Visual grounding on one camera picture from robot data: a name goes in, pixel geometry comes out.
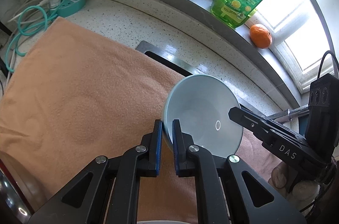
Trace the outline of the gloved right hand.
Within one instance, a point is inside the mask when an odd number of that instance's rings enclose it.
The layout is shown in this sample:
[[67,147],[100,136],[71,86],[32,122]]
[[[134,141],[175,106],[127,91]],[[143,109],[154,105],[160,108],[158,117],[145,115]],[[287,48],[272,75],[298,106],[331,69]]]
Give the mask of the gloved right hand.
[[272,170],[268,183],[296,209],[301,211],[315,201],[320,193],[320,184],[310,180],[298,181],[298,178],[295,180],[292,173],[291,167],[280,162]]

